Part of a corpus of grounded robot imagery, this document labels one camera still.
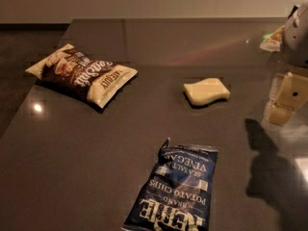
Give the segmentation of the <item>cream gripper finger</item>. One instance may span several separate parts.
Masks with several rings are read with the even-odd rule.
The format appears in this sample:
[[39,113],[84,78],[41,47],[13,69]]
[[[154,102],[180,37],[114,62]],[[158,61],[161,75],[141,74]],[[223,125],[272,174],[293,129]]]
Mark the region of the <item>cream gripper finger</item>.
[[277,74],[274,103],[288,110],[299,110],[308,101],[308,78],[292,72]]
[[264,109],[264,120],[278,126],[285,125],[295,114],[295,109],[287,105],[289,91],[284,81],[283,74],[274,76],[269,89],[269,101]]

